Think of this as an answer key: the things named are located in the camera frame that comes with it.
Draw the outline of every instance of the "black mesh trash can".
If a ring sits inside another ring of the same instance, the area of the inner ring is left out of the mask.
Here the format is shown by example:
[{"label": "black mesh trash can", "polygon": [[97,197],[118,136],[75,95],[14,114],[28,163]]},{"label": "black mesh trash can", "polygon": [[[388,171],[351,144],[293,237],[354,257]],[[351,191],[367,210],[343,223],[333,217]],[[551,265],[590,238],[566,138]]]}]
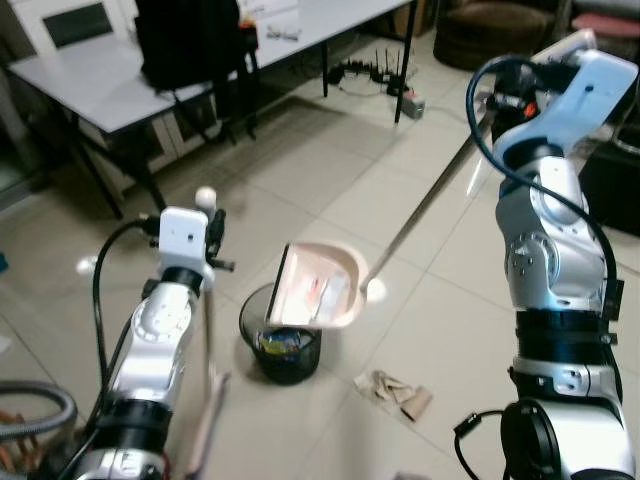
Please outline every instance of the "black mesh trash can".
[{"label": "black mesh trash can", "polygon": [[251,294],[240,312],[240,333],[251,347],[264,374],[280,385],[294,385],[318,368],[322,332],[271,327],[265,321],[273,284]]}]

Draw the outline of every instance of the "vacuum hose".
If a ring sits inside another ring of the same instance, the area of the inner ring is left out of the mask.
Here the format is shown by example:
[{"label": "vacuum hose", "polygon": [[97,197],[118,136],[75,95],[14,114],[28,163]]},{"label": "vacuum hose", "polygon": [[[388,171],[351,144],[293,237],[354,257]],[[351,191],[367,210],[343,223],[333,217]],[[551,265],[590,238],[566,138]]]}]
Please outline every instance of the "vacuum hose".
[{"label": "vacuum hose", "polygon": [[[0,425],[0,443],[55,430],[72,422],[78,415],[73,398],[55,385],[33,381],[0,381],[2,395],[35,395],[53,401],[60,407],[60,412],[48,418],[29,423]],[[26,475],[5,472],[0,468],[0,480],[25,480]]]}]

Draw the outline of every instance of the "black backpack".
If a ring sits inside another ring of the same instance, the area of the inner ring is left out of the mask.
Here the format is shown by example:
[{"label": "black backpack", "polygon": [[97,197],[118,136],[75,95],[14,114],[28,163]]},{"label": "black backpack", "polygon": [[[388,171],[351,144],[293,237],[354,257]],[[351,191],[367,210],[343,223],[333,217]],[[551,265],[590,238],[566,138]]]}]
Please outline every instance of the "black backpack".
[{"label": "black backpack", "polygon": [[237,1],[136,0],[136,4],[139,16],[135,23],[144,57],[142,73],[149,84],[156,90],[175,90],[211,81],[217,115],[226,120],[233,107],[228,77],[237,72],[242,112],[252,134],[256,123],[258,41],[254,27],[241,28]]}]

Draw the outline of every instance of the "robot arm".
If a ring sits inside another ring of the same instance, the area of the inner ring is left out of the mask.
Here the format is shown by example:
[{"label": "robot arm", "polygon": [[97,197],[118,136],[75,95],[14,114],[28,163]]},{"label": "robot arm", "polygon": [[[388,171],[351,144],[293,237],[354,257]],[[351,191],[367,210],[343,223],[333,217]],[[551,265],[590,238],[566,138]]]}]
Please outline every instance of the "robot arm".
[{"label": "robot arm", "polygon": [[170,207],[159,221],[161,280],[130,320],[131,344],[123,353],[110,391],[95,422],[91,450],[75,480],[162,480],[163,448],[194,331],[200,292],[212,288],[225,214],[215,192],[201,189],[199,210]]},{"label": "robot arm", "polygon": [[[568,79],[552,79],[565,84],[560,91],[541,88],[537,79],[524,82],[533,87],[523,109],[536,115],[503,129],[494,138],[491,160],[587,211],[577,173],[565,155],[605,122],[633,83],[637,67],[583,46],[564,42],[556,48],[565,65],[561,70],[550,65],[555,69],[550,75],[571,73]],[[534,60],[550,58],[557,58],[554,51]],[[544,76],[544,70],[541,66],[534,76]],[[509,80],[517,83],[520,73],[531,76],[518,68]],[[509,108],[517,104],[511,101]],[[519,353],[510,375],[519,401],[505,409],[501,424],[509,475],[516,480],[635,478],[611,352],[615,335],[603,312],[609,274],[603,245],[584,215],[511,178],[501,184],[496,217],[518,310]]]}]

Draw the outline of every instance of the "dustpan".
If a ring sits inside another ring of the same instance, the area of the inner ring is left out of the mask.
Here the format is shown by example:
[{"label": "dustpan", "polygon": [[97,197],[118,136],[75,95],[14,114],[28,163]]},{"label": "dustpan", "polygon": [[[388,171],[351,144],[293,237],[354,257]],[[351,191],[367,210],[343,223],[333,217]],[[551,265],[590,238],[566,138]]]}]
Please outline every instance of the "dustpan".
[{"label": "dustpan", "polygon": [[344,328],[366,304],[364,258],[339,243],[286,245],[265,315],[270,326]]}]

